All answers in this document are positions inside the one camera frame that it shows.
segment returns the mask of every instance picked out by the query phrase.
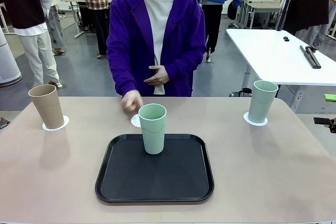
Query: cup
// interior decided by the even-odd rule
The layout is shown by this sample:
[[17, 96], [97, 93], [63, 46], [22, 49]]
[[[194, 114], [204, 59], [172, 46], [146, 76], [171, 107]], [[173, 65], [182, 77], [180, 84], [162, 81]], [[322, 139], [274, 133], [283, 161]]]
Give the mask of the cup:
[[263, 123], [272, 105], [279, 87], [269, 81], [256, 81], [252, 92], [248, 119], [254, 123]]
[[54, 85], [34, 87], [28, 94], [48, 129], [54, 130], [64, 124], [62, 109]]
[[159, 154], [163, 151], [166, 115], [166, 108], [155, 103], [144, 105], [139, 110], [143, 143], [149, 154]]

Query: tray rim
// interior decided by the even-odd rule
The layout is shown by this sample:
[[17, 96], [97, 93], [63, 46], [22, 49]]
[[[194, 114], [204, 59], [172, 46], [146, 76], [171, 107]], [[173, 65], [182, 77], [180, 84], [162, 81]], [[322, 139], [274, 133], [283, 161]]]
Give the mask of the tray rim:
[[95, 183], [95, 192], [97, 197], [107, 203], [155, 203], [155, 202], [162, 202], [162, 203], [167, 203], [167, 202], [201, 202], [201, 201], [205, 201], [207, 200], [213, 193], [214, 189], [215, 189], [215, 182], [214, 182], [214, 177], [212, 174], [212, 169], [211, 169], [211, 165], [210, 165], [210, 160], [209, 160], [209, 155], [208, 155], [208, 151], [207, 151], [207, 147], [205, 142], [198, 136], [193, 135], [193, 134], [187, 134], [187, 133], [183, 133], [183, 134], [165, 134], [165, 139], [176, 139], [177, 136], [184, 136], [191, 139], [194, 139], [196, 141], [198, 141], [202, 147], [202, 154], [203, 154], [203, 160], [205, 163], [205, 171], [206, 171], [206, 177], [209, 183], [209, 190], [208, 192], [203, 195], [202, 197], [199, 198], [194, 198], [194, 199], [190, 199], [190, 200], [111, 200], [108, 199], [106, 197], [104, 197], [104, 195], [101, 192], [101, 184], [105, 175], [105, 171], [107, 168], [107, 162], [106, 160], [108, 156], [110, 156], [110, 153], [112, 152], [113, 149], [113, 144], [119, 142], [119, 141], [123, 141], [126, 140], [127, 137], [133, 137], [133, 138], [139, 138], [139, 136], [142, 138], [142, 134], [122, 134], [119, 136], [114, 137], [107, 146], [107, 149], [105, 151], [104, 154], [104, 158], [102, 160], [102, 164], [101, 167], [99, 169], [99, 173], [98, 173], [98, 177]]

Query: gray pants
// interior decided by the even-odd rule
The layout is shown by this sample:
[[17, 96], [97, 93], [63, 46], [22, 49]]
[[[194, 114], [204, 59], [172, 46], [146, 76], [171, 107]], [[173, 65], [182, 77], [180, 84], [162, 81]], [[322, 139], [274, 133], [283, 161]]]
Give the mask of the gray pants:
[[19, 39], [25, 49], [29, 65], [34, 74], [33, 87], [44, 84], [43, 64], [47, 69], [48, 81], [59, 82], [56, 70], [56, 62], [52, 53], [49, 33], [46, 31], [40, 35], [19, 36]]
[[329, 33], [332, 21], [336, 14], [336, 2], [329, 0], [329, 23], [319, 26], [311, 26], [309, 29], [303, 29], [296, 32], [295, 37], [301, 39], [303, 42], [320, 49], [321, 44], [324, 41], [324, 37]]
[[53, 48], [64, 49], [66, 45], [63, 29], [61, 27], [61, 22], [59, 20], [58, 11], [55, 5], [50, 8], [49, 17], [46, 20], [46, 23]]

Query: black pants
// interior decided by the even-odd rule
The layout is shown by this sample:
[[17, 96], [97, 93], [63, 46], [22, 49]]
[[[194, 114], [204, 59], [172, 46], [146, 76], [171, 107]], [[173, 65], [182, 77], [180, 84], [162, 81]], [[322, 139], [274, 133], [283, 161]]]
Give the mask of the black pants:
[[108, 9], [90, 10], [93, 26], [96, 30], [100, 55], [107, 54], [106, 41], [109, 36]]
[[212, 54], [217, 45], [223, 5], [202, 5], [202, 9], [205, 18], [205, 39], [208, 38], [206, 49]]

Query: person's left hand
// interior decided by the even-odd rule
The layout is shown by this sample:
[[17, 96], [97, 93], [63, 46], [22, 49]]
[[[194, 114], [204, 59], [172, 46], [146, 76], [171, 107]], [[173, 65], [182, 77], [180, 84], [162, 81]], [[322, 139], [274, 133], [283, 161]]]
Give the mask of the person's left hand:
[[149, 68], [156, 70], [156, 74], [151, 78], [144, 80], [145, 83], [151, 86], [159, 87], [169, 81], [169, 76], [164, 66], [150, 66]]

